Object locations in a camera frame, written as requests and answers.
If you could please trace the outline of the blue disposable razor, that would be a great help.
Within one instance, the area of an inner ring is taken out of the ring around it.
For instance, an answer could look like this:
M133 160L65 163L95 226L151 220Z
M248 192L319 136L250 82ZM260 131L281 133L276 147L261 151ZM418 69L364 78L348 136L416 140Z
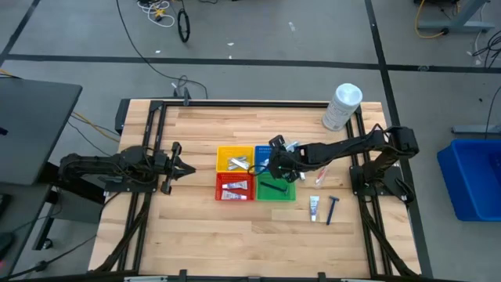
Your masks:
M328 212L328 215L327 215L327 218L326 218L326 224L328 226L331 224L331 221L332 221L332 218L333 218L333 212L334 212L334 209L335 209L335 205L340 200L339 198L334 197L334 196L329 196L329 199L331 200L331 203L330 203L329 212Z

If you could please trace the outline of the blue plastic bin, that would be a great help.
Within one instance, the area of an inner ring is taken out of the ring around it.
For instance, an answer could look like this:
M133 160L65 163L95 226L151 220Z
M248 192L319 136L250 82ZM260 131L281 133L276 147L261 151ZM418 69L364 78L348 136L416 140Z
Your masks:
M459 220L501 222L501 140L455 139L437 159Z

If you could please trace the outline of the red plastic basket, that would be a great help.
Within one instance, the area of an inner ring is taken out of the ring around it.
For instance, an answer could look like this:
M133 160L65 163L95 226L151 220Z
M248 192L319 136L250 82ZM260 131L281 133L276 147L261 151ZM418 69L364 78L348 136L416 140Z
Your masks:
M221 199L222 195L222 185L226 183L234 183L239 181L247 180L248 189L247 190L228 190L233 193L244 194L247 196L246 201L253 201L255 196L255 184L254 177L250 174L244 173L236 173L236 172L219 172L216 175L216 186L215 186L215 200L223 201Z

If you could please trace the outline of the green plastic basket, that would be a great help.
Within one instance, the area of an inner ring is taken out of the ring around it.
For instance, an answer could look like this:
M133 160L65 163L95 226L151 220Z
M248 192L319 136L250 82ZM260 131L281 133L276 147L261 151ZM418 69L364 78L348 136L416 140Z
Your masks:
M255 197L258 201L289 202L296 200L295 183L288 183L284 179L274 179L269 172L258 175L256 180Z

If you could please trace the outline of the yellow plastic basket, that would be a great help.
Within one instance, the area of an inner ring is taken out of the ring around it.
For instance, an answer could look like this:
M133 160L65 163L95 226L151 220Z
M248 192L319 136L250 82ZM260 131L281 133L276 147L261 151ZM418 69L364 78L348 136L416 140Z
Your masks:
M219 146L216 156L217 172L245 172L245 169L228 170L228 159L230 157L246 156L247 162L254 165L254 148L252 146Z

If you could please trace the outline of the dark disposable razor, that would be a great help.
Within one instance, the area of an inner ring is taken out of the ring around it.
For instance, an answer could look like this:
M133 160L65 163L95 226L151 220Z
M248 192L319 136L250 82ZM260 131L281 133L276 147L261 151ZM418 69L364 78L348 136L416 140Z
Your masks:
M279 199L289 196L289 190L287 186L281 187L276 186L271 183L260 181L258 185L258 197L261 199Z

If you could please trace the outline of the blue plastic basket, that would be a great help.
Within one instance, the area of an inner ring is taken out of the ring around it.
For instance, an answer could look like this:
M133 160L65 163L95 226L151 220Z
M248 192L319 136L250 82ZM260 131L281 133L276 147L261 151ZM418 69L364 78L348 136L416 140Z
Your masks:
M256 146L254 149L254 164L256 166L256 172L269 172L268 169L262 170L259 163L265 159L269 159L271 155L272 148L270 146Z

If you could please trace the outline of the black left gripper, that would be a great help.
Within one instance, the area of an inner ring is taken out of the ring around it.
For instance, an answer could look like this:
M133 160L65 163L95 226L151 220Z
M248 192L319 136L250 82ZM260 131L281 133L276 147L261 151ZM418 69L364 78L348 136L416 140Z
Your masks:
M156 152L154 156L153 169L158 175L165 175L166 179L160 186L160 191L164 194L171 194L171 181L178 180L184 176L195 173L195 170L181 170L181 169L194 169L193 166L184 163L179 158L181 152L181 145L179 142L173 142L171 148L171 156L169 157L164 151Z

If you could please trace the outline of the white wipes canister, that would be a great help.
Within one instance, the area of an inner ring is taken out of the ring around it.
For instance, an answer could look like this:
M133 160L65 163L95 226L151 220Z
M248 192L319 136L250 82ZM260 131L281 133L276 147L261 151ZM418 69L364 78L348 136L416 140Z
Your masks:
M362 102L362 90L351 83L336 88L332 100L322 117L323 125L330 131L340 131Z

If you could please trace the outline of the grey desk foot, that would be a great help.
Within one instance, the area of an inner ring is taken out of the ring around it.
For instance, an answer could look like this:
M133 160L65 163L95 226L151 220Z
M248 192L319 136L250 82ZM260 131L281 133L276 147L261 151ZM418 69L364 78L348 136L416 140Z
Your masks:
M436 3L436 0L413 0L419 4L416 14L415 27L419 30L449 32L487 32L495 26L492 23L471 20L476 12L480 12L490 0L452 0L456 4L461 2L460 10L451 20L421 20L420 12L426 3Z

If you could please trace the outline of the grey floor bar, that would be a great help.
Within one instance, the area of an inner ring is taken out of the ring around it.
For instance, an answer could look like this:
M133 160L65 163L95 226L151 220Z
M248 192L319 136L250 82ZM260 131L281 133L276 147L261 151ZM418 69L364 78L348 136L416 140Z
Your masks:
M501 135L501 125L454 125L451 131L454 134Z

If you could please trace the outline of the black aluminium table frame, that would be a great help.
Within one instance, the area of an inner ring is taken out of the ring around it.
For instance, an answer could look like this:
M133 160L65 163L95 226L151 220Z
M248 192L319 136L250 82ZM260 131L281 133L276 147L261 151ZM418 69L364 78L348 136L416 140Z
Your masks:
M351 191L350 158L334 161L319 189L316 173L296 184L296 200L216 201L219 146L256 146L284 136L301 143L333 143L346 131L322 126L325 104L247 100L174 102L166 113L162 148L182 145L196 168L175 181L170 195L155 193L139 271L143 275L225 277L369 276L359 201ZM309 197L320 196L312 222ZM326 224L331 200L336 203Z

